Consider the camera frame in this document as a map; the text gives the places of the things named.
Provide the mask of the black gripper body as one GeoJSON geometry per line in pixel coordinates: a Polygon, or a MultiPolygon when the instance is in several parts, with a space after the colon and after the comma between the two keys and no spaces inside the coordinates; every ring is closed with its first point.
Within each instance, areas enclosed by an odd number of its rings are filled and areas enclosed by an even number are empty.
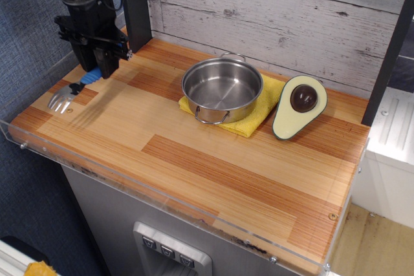
{"type": "Polygon", "coordinates": [[[117,8],[113,0],[62,0],[69,15],[58,16],[60,37],[69,43],[87,45],[93,50],[111,51],[129,60],[132,52],[128,37],[115,25],[117,8]]]}

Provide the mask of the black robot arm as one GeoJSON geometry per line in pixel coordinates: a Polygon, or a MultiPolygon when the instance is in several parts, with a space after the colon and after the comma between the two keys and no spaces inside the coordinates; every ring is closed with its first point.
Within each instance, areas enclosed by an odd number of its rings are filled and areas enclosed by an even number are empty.
{"type": "Polygon", "coordinates": [[[69,15],[57,16],[59,35],[71,47],[86,72],[100,69],[102,78],[109,78],[121,59],[132,52],[128,37],[116,26],[116,12],[122,7],[113,0],[62,0],[69,15]]]}

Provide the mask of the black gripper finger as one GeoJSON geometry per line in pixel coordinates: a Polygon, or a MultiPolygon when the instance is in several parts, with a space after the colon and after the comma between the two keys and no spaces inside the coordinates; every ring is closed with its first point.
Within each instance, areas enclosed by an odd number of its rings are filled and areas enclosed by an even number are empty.
{"type": "Polygon", "coordinates": [[[119,58],[111,51],[96,48],[93,50],[102,78],[108,79],[119,68],[119,58]]]}
{"type": "Polygon", "coordinates": [[[84,71],[90,72],[97,67],[97,61],[92,48],[87,45],[77,45],[74,43],[71,43],[71,47],[84,71]]]}

